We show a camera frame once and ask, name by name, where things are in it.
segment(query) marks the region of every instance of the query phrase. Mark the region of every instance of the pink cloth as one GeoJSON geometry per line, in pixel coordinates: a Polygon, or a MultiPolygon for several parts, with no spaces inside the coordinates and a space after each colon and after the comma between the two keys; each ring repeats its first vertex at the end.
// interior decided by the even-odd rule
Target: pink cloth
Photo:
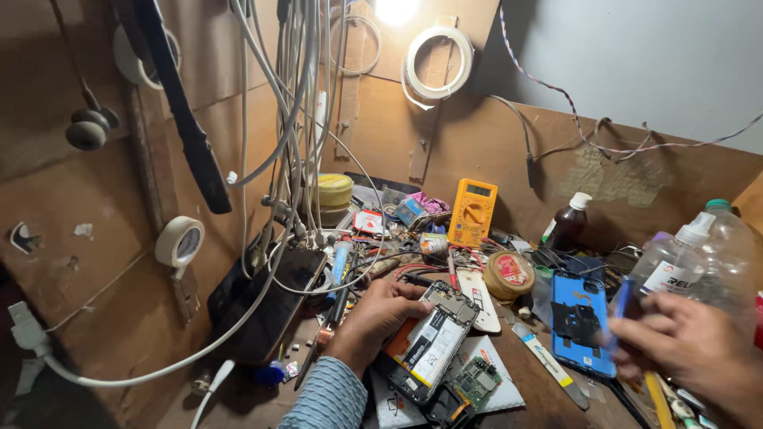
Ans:
{"type": "Polygon", "coordinates": [[[440,213],[441,211],[450,210],[450,206],[448,205],[448,203],[437,198],[427,199],[427,194],[423,192],[416,192],[415,194],[410,194],[409,197],[413,197],[414,200],[416,200],[419,204],[421,204],[421,206],[424,207],[424,210],[426,210],[427,213],[429,213],[430,215],[434,215],[435,213],[440,213]]]}

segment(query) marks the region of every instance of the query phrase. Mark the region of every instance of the blue plastic cap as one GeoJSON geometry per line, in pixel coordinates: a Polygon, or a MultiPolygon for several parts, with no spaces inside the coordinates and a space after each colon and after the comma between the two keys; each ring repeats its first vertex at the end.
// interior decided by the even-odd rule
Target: blue plastic cap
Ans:
{"type": "Polygon", "coordinates": [[[266,385],[278,384],[284,379],[284,370],[280,362],[273,361],[266,368],[258,368],[254,372],[254,379],[266,385]]]}
{"type": "Polygon", "coordinates": [[[723,206],[724,208],[731,210],[731,204],[725,199],[721,199],[721,198],[711,199],[710,201],[707,202],[707,204],[705,204],[705,208],[718,207],[718,206],[723,206]]]}

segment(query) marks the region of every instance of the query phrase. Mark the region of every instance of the digital multimeter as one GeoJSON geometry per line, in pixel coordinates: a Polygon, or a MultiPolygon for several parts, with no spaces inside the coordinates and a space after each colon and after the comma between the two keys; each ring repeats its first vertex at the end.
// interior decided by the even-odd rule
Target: digital multimeter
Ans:
{"type": "Polygon", "coordinates": [[[498,187],[471,179],[461,179],[456,206],[450,219],[448,241],[462,246],[479,247],[488,236],[498,187]]]}

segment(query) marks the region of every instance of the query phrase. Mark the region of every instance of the light bulb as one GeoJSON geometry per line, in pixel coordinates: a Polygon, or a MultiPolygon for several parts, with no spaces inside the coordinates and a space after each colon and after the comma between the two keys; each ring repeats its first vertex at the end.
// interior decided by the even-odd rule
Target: light bulb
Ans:
{"type": "Polygon", "coordinates": [[[410,21],[419,8],[419,0],[378,0],[376,17],[387,25],[402,25],[410,21]]]}

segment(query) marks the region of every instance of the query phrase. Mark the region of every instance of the earphone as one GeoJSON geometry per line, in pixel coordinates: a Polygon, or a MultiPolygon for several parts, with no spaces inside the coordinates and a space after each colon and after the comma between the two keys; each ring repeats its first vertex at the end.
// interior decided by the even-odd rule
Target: earphone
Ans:
{"type": "Polygon", "coordinates": [[[72,113],[72,124],[66,129],[66,140],[79,150],[97,150],[106,144],[109,130],[119,126],[119,117],[110,108],[101,106],[89,88],[82,91],[88,104],[72,113]]]}
{"type": "Polygon", "coordinates": [[[88,105],[87,109],[79,109],[72,113],[72,124],[66,129],[66,140],[79,150],[100,149],[106,144],[106,134],[108,134],[109,130],[119,126],[119,117],[110,108],[101,106],[88,87],[88,83],[85,81],[85,77],[77,65],[74,49],[72,49],[72,43],[69,39],[69,32],[63,23],[63,15],[61,14],[58,2],[50,0],[50,6],[53,8],[53,14],[56,15],[61,38],[63,38],[66,49],[69,51],[74,73],[77,75],[79,85],[82,87],[82,97],[88,105]]]}

